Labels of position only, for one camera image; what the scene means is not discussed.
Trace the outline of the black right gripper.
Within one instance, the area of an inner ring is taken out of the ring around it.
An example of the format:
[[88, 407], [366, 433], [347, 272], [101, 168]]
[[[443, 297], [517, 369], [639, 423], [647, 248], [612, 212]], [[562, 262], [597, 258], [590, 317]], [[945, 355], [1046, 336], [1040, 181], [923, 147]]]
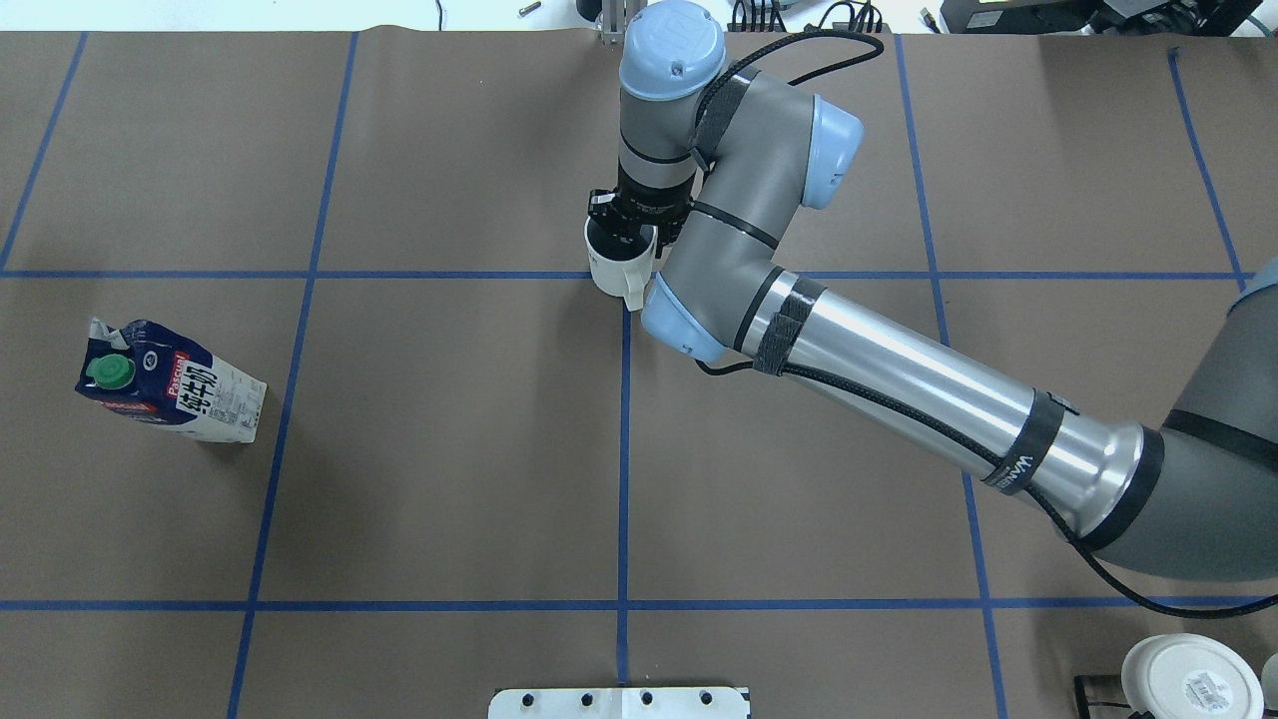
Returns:
[[648, 246], [642, 229], [656, 229], [662, 245], [677, 240], [691, 206], [695, 174], [679, 178], [674, 186], [649, 186], [619, 170], [617, 184], [611, 192], [593, 190], [587, 218], [590, 227], [603, 232], [606, 246]]

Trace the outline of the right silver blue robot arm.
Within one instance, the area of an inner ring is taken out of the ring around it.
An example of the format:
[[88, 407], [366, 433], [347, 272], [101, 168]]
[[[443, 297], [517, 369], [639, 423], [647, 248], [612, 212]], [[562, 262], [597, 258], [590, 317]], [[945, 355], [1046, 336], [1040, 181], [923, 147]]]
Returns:
[[859, 117], [731, 60], [700, 5], [627, 24], [619, 179], [588, 232], [674, 252], [622, 284], [644, 331], [693, 360], [744, 356], [1031, 502], [1082, 559], [1201, 582], [1275, 577], [1275, 264], [1226, 322], [1160, 427], [1105, 423], [782, 268], [797, 209], [826, 209]]

